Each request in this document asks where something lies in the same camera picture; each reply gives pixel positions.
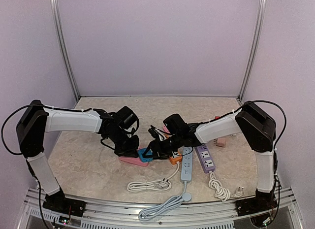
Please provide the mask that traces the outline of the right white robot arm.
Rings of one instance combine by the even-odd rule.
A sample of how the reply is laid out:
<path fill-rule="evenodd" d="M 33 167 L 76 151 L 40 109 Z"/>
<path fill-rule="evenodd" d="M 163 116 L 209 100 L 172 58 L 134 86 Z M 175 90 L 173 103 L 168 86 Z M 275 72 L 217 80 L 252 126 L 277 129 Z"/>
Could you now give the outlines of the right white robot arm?
<path fill-rule="evenodd" d="M 257 164 L 257 188 L 252 207 L 262 211 L 271 203 L 277 172 L 276 121 L 258 106 L 259 100 L 247 101 L 234 111 L 206 122 L 186 123 L 179 114 L 172 114 L 163 123 L 170 137 L 160 140 L 155 127 L 149 132 L 154 136 L 143 158 L 166 159 L 181 147 L 198 147 L 210 141 L 233 134 L 243 134 L 254 151 Z"/>

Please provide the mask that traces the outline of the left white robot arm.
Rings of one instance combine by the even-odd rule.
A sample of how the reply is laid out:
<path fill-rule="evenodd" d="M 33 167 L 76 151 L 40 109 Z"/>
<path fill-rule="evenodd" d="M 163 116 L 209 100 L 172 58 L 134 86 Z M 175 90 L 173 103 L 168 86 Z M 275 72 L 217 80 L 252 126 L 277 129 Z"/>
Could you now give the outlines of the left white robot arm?
<path fill-rule="evenodd" d="M 18 155 L 24 156 L 31 174 L 40 189 L 50 196 L 49 202 L 56 210 L 63 212 L 69 201 L 62 196 L 62 189 L 50 168 L 44 154 L 45 133 L 55 131 L 80 131 L 97 133 L 102 140 L 114 143 L 112 150 L 119 157 L 138 157 L 139 137 L 135 134 L 140 125 L 139 118 L 127 106 L 117 112 L 103 109 L 66 109 L 47 106 L 40 100 L 20 107 L 25 110 L 16 126 L 19 149 Z"/>

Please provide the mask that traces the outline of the orange power strip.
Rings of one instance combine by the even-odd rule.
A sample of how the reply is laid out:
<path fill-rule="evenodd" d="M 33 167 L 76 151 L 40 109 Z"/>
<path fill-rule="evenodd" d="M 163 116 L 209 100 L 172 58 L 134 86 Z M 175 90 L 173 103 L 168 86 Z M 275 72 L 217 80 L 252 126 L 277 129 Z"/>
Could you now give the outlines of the orange power strip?
<path fill-rule="evenodd" d="M 172 152 L 169 160 L 172 165 L 176 165 L 177 163 L 180 163 L 182 161 L 182 154 L 180 152 Z"/>

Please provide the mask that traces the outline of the pale pink charger plug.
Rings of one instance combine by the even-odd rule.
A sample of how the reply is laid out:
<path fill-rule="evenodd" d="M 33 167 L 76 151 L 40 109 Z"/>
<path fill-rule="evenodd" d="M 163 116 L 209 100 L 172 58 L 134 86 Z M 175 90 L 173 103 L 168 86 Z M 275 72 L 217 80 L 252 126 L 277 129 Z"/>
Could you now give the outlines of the pale pink charger plug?
<path fill-rule="evenodd" d="M 225 148 L 225 146 L 226 146 L 226 138 L 224 138 L 224 137 L 216 138 L 213 140 L 213 142 L 218 147 Z"/>

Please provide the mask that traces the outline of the light blue power strip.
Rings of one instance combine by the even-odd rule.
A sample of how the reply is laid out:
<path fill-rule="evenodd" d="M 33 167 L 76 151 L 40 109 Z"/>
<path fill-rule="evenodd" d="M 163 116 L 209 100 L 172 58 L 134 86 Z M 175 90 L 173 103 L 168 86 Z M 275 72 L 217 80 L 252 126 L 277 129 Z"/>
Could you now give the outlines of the light blue power strip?
<path fill-rule="evenodd" d="M 192 163 L 193 163 L 193 148 L 184 147 L 182 154 L 182 169 L 181 181 L 190 182 L 192 180 Z"/>

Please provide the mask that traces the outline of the purple power strip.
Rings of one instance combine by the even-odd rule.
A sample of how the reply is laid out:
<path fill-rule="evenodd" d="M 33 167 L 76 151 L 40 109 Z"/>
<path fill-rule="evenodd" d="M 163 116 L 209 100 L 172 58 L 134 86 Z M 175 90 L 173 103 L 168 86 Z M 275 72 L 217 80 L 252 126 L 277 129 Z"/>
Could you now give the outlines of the purple power strip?
<path fill-rule="evenodd" d="M 214 172 L 216 165 L 214 164 L 213 158 L 210 155 L 210 151 L 205 144 L 197 146 L 194 148 L 198 156 L 199 162 L 204 173 Z"/>

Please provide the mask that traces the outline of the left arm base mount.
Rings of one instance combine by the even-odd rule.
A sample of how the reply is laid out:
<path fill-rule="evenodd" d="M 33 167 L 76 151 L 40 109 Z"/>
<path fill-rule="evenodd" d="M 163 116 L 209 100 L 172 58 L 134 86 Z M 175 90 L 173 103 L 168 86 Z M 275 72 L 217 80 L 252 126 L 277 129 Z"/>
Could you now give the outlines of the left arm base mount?
<path fill-rule="evenodd" d="M 66 197 L 63 190 L 59 188 L 53 194 L 46 193 L 43 207 L 69 216 L 83 217 L 86 204 L 85 201 Z"/>

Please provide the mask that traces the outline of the pink triangular power socket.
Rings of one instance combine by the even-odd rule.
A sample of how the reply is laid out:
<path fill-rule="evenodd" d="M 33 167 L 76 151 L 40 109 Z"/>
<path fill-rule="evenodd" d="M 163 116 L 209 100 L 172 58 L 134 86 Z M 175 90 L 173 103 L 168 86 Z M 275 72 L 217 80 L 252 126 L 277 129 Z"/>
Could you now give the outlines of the pink triangular power socket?
<path fill-rule="evenodd" d="M 142 166 L 142 167 L 147 167 L 149 164 L 148 162 L 142 162 L 140 158 L 119 157 L 119 160 L 124 163 L 133 164 L 133 165 Z"/>

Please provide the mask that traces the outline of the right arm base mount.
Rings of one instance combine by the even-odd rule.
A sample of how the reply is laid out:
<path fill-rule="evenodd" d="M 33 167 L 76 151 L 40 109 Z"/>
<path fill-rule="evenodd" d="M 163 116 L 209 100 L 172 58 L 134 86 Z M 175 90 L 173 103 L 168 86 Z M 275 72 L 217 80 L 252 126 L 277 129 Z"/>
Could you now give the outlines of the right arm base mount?
<path fill-rule="evenodd" d="M 238 216 L 255 214 L 278 207 L 274 194 L 275 188 L 276 184 L 269 193 L 263 193 L 256 189 L 254 197 L 235 201 Z"/>

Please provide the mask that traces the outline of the blue charger plug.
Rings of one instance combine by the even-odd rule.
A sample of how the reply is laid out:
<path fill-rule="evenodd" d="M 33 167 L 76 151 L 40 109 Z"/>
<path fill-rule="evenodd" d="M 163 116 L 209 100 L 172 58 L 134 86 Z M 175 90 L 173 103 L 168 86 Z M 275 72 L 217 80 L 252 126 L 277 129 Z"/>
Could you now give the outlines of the blue charger plug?
<path fill-rule="evenodd" d="M 146 148 L 138 149 L 138 157 L 141 160 L 141 162 L 148 163 L 148 162 L 153 161 L 152 151 L 149 150 L 146 154 L 144 154 L 145 152 L 146 152 Z"/>

